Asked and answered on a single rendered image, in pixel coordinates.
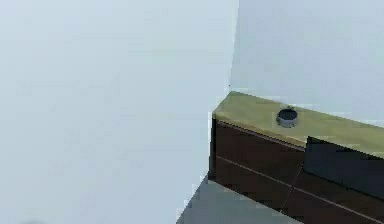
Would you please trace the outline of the black box appliance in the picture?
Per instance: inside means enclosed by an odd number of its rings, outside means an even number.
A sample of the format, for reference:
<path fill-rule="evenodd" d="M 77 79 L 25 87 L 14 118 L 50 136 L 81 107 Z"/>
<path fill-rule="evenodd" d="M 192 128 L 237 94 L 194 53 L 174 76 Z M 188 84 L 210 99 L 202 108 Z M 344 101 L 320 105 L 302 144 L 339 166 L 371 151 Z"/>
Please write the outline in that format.
<path fill-rule="evenodd" d="M 384 159 L 309 136 L 304 170 L 384 200 Z"/>

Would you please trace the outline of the brown cabinet with olive worktop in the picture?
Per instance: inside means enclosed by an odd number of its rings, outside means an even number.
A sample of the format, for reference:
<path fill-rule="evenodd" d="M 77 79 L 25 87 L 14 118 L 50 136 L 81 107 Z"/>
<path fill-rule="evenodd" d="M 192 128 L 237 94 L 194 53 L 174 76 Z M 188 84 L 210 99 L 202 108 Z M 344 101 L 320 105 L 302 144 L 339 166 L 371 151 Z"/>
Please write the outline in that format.
<path fill-rule="evenodd" d="M 384 200 L 304 170 L 309 136 L 384 159 L 384 128 L 230 92 L 212 113 L 208 178 L 301 224 L 384 224 Z"/>

